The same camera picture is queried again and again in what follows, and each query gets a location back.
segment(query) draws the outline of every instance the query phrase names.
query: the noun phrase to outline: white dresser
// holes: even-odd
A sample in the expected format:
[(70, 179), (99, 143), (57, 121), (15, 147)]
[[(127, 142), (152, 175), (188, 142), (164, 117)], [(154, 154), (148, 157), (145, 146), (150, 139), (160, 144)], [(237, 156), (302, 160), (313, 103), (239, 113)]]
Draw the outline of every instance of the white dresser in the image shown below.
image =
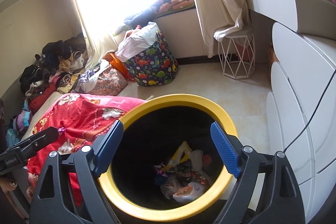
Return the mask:
[(249, 8), (276, 21), (267, 97), (271, 153), (284, 150), (303, 198), (306, 223), (336, 184), (336, 76), (303, 130), (336, 69), (336, 5), (328, 0), (248, 0)]

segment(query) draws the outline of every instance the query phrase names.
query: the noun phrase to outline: yellow rim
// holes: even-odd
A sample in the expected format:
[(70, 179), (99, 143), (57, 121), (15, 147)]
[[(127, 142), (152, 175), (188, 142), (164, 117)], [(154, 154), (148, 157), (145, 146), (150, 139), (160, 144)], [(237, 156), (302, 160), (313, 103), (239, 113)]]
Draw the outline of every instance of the yellow rim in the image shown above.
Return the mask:
[[(120, 120), (127, 129), (142, 116), (170, 106), (189, 106), (202, 110), (219, 122), (225, 131), (237, 136), (236, 128), (230, 116), (219, 105), (206, 98), (190, 94), (173, 94), (152, 99), (125, 114)], [(141, 207), (128, 200), (116, 186), (111, 166), (100, 176), (99, 183), (107, 198), (123, 212), (144, 220), (169, 222), (186, 219), (209, 208), (226, 190), (232, 175), (223, 167), (214, 184), (201, 197), (182, 207), (170, 210), (153, 210)]]

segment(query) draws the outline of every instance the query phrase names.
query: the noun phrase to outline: red blanket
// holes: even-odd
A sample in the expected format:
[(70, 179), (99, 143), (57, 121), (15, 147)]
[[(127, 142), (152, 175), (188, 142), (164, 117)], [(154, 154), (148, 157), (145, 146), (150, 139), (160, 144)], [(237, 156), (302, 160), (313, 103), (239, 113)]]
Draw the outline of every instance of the red blanket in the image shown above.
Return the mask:
[[(28, 170), (40, 175), (44, 161), (53, 150), (60, 153), (76, 152), (83, 145), (92, 144), (97, 136), (106, 134), (111, 125), (144, 100), (126, 97), (65, 94), (43, 115), (33, 134), (48, 127), (58, 128), (58, 140), (40, 150), (28, 162)], [(81, 203), (76, 174), (70, 174), (76, 204)]]

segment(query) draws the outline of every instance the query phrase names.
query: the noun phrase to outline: dinosaur print bag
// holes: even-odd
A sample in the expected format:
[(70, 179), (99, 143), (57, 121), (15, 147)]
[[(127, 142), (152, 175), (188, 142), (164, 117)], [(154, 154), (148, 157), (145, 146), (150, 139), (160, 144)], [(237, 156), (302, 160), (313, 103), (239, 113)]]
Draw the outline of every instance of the dinosaur print bag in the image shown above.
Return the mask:
[(142, 86), (171, 83), (178, 67), (161, 32), (156, 33), (154, 44), (124, 64), (138, 85)]

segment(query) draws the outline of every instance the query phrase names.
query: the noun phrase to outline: blue gripper pad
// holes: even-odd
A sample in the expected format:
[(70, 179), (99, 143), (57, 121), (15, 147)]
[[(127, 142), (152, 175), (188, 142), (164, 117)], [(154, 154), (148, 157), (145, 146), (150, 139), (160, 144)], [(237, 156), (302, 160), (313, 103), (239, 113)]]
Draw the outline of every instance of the blue gripper pad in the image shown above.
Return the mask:
[(242, 172), (239, 168), (238, 155), (217, 122), (212, 123), (210, 135), (227, 171), (238, 178)]
[(109, 168), (123, 135), (124, 125), (122, 122), (116, 121), (95, 149), (93, 173), (97, 178)]

